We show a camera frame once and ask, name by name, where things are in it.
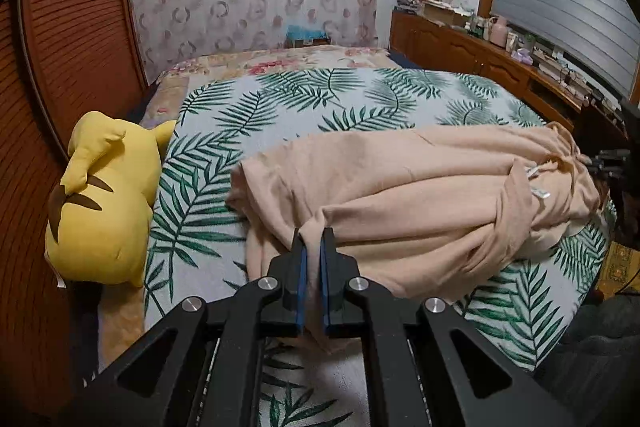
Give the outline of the pink bottle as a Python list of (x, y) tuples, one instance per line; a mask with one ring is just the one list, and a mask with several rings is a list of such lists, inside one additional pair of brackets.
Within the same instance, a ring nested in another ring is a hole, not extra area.
[(489, 41), (499, 48), (506, 47), (508, 40), (508, 21), (503, 16), (494, 16), (490, 19)]

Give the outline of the wooden sideboard cabinet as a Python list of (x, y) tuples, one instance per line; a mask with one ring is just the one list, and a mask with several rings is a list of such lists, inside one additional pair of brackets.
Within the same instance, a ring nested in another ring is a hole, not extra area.
[(416, 14), (392, 12), (390, 48), (423, 69), (474, 74), (494, 80), (544, 119), (565, 124), (580, 139), (604, 148), (624, 145), (626, 131), (603, 110), (580, 101), (532, 66), (462, 31), (439, 26)]

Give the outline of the cardboard box on sideboard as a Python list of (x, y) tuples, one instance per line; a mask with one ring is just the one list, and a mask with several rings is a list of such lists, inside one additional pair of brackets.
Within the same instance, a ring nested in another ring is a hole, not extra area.
[(426, 0), (418, 12), (426, 20), (439, 25), (463, 27), (474, 15), (473, 11), (453, 6), (434, 0)]

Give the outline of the floral blanket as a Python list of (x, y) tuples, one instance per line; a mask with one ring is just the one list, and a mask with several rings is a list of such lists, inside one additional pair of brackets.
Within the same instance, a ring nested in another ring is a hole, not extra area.
[[(321, 67), (396, 68), (382, 48), (311, 46), (289, 50), (248, 51), (205, 55), (183, 61), (151, 84), (150, 93), (130, 119), (152, 129), (178, 117), (186, 96), (204, 84), (246, 75)], [(143, 333), (143, 291), (129, 284), (107, 286), (98, 308), (99, 369), (105, 369)]]

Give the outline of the purple small object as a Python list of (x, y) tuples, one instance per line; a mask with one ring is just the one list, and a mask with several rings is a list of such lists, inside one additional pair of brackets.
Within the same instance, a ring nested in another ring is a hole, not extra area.
[(534, 64), (533, 57), (530, 55), (529, 50), (525, 48), (514, 50), (511, 54), (511, 57), (514, 61), (517, 61), (521, 64), (525, 64), (528, 66), (532, 66)]

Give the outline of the blue item by curtain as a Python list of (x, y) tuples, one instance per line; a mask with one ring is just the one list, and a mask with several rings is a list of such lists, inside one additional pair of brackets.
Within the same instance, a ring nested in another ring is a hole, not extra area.
[(327, 46), (331, 43), (329, 35), (320, 29), (290, 25), (286, 30), (284, 46), (287, 49), (308, 48), (308, 46)]

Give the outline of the yellow plush toy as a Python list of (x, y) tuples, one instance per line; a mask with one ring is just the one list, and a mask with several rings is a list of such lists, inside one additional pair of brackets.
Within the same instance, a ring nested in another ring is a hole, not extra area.
[(48, 202), (44, 257), (68, 281), (143, 284), (162, 161), (175, 121), (152, 129), (89, 112), (75, 124)]

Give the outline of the beige knit garment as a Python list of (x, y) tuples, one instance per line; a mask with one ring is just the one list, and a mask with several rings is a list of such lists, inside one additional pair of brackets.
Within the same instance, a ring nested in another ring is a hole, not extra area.
[(299, 231), (308, 251), (300, 343), (332, 352), (342, 343), (321, 325), (325, 228), (393, 295), (451, 303), (589, 221), (602, 196), (587, 164), (555, 122), (324, 132), (241, 160), (227, 202), (248, 221), (251, 279)]

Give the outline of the green leaf print bedsheet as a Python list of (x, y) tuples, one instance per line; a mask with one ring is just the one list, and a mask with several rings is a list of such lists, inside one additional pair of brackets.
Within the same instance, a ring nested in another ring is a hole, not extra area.
[(192, 81), (160, 177), (144, 280), (153, 325), (264, 274), (324, 229), (402, 297), (441, 295), (517, 366), (560, 341), (613, 206), (570, 134), (484, 77), (320, 68)]

